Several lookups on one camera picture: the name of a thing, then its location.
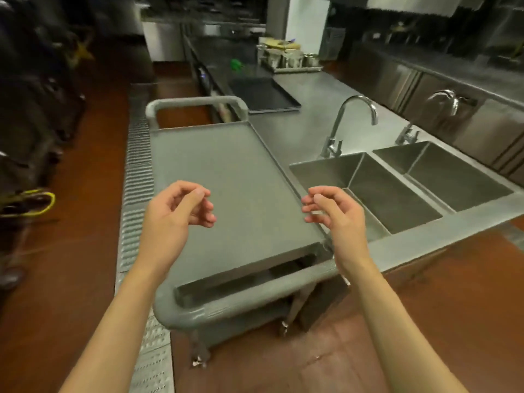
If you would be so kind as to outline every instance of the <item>brown floor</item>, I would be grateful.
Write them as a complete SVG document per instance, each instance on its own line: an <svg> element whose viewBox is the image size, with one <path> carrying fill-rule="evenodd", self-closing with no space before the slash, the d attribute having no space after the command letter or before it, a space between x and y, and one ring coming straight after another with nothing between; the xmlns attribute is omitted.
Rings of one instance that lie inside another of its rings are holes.
<svg viewBox="0 0 524 393"><path fill-rule="evenodd" d="M58 202L30 226L13 263L26 281L4 296L0 391L55 392L113 297L129 82L176 82L160 96L195 96L185 65L148 63L143 45L95 49L82 66L87 111L51 190ZM162 126L208 122L203 108L162 112ZM516 221L524 227L524 219ZM500 235L455 246L400 296L431 344L472 392L523 391L524 254ZM382 392L382 371L361 316L309 334L277 337L269 324L213 350L206 370L189 369L187 341L174 333L178 393Z"/></svg>

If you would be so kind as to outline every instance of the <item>left hand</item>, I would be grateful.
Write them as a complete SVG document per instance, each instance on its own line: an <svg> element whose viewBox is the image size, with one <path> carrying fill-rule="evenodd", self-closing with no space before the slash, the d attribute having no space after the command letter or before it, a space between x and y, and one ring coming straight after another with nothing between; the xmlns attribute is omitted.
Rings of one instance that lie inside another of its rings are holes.
<svg viewBox="0 0 524 393"><path fill-rule="evenodd" d="M216 217L211 192L202 185L177 181L156 195L148 204L136 268L146 268L159 283L178 258L187 241L188 226L213 227Z"/></svg>

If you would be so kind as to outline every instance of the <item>sink basin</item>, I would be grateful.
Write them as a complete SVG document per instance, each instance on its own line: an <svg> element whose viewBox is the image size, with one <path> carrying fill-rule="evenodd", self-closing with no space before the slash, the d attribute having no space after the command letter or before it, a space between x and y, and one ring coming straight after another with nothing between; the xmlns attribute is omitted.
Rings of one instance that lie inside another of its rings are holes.
<svg viewBox="0 0 524 393"><path fill-rule="evenodd" d="M318 185L337 186L362 204L369 242L442 217L366 153L289 167L306 190Z"/></svg>
<svg viewBox="0 0 524 393"><path fill-rule="evenodd" d="M467 210L512 193L432 142L380 149L375 154L453 211Z"/></svg>

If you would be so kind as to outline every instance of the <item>gray cart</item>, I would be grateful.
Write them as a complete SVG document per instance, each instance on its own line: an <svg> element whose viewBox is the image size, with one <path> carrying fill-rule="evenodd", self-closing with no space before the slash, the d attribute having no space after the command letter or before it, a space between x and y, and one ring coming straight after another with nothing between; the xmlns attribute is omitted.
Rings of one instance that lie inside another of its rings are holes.
<svg viewBox="0 0 524 393"><path fill-rule="evenodd" d="M240 121L159 129L168 107L234 104ZM291 323L315 284L333 275L324 231L303 221L298 193L235 96L159 99L146 107L154 192L176 180L211 190L217 222L191 227L157 290L154 315L192 342L194 364L209 348L274 319Z"/></svg>

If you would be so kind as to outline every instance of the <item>faucet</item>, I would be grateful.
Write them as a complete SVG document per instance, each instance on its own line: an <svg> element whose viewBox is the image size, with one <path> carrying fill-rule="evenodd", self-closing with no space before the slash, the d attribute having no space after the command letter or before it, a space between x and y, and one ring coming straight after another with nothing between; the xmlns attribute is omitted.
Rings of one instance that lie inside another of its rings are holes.
<svg viewBox="0 0 524 393"><path fill-rule="evenodd" d="M335 142L337 141L337 138L335 135L337 135L338 126L340 125L340 121L342 120L342 117L344 116L344 111L346 110L346 105L351 102L352 100L360 99L363 102L365 102L371 111L371 125L377 125L378 124L378 117L377 117L377 109L375 106L373 106L373 103L371 99L369 99L366 96L363 95L353 95L347 98L344 103L340 106L340 109L338 110L337 118L335 118L335 124L333 125L333 129L331 130L331 134L326 138L324 142L324 147L322 148L322 152L320 153L321 157L328 158L332 155L335 157L338 157L342 154L342 140L339 140L337 143L337 147L335 148Z"/></svg>
<svg viewBox="0 0 524 393"><path fill-rule="evenodd" d="M426 105L428 101L433 100L439 96L444 96L447 100L451 101L451 110L449 112L449 115L454 116L455 114L457 114L460 100L457 97L454 90L437 91L424 101L424 105ZM399 136L396 138L395 144L403 145L404 142L407 142L409 144L414 144L419 137L420 131L415 132L415 134L413 135L411 133L412 130L413 130L413 123L409 123L408 125L406 125L400 132Z"/></svg>

